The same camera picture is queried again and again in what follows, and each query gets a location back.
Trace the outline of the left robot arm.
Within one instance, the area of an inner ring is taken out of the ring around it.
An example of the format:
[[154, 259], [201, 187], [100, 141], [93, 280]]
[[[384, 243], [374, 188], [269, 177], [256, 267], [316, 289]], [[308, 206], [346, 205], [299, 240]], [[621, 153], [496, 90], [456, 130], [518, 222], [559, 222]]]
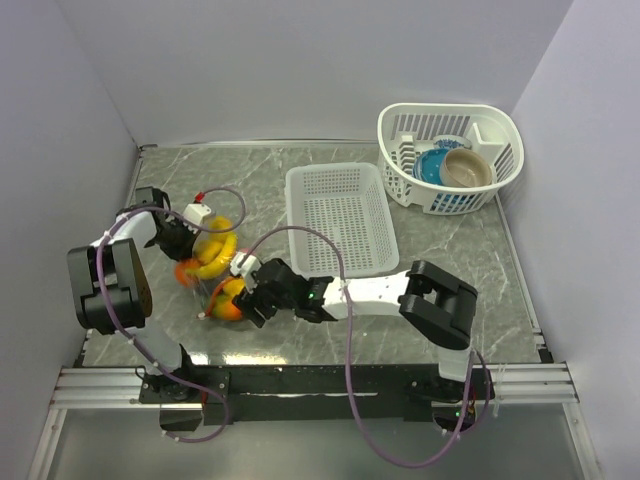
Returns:
[[144, 383], [163, 399], [184, 402], [199, 378], [184, 347], [152, 319], [153, 301], [139, 251], [157, 246], [171, 260], [191, 256], [197, 233], [167, 213], [169, 196], [139, 188], [134, 203], [94, 243], [70, 250], [67, 265], [80, 325], [102, 335], [123, 336], [142, 355]]

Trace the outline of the fake yellow banana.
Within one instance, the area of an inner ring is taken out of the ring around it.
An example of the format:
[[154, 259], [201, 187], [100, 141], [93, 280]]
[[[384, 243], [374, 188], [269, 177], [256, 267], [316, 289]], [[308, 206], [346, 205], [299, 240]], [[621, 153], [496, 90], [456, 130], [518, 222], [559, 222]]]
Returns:
[[212, 263], [208, 265], [201, 265], [200, 268], [194, 272], [194, 275], [197, 278], [204, 280], [218, 277], [227, 269], [236, 253], [238, 244], [238, 237], [233, 232], [228, 232], [226, 234], [211, 234], [208, 238], [224, 241], [224, 247]]

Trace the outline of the fake green orange mango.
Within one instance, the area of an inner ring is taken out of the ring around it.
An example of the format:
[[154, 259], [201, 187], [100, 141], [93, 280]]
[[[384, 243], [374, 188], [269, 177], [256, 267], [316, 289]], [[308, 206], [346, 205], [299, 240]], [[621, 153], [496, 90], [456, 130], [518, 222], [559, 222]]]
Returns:
[[205, 315], [229, 322], [239, 321], [243, 318], [242, 312], [233, 304], [232, 298], [226, 294], [211, 297]]

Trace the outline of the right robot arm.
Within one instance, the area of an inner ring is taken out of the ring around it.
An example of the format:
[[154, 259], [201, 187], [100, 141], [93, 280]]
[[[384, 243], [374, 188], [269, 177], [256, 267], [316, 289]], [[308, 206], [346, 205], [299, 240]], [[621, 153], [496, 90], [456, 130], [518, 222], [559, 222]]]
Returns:
[[433, 263], [417, 260], [405, 272], [343, 281], [305, 278], [281, 259], [261, 262], [241, 252], [230, 272], [245, 282], [232, 303], [257, 327], [280, 310], [314, 324], [349, 315], [403, 318], [436, 347], [442, 394], [460, 398], [473, 384], [467, 367], [478, 291]]

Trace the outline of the clear zip top bag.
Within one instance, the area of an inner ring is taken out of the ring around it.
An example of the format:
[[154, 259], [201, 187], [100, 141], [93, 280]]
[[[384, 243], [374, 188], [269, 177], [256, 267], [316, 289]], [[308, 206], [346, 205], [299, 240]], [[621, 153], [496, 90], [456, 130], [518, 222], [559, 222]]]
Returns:
[[241, 278], [229, 273], [231, 261], [238, 249], [235, 232], [203, 233], [196, 242], [192, 256], [178, 262], [174, 277], [183, 287], [192, 289], [202, 299], [199, 319], [213, 318], [227, 322], [242, 319], [233, 300], [245, 287]]

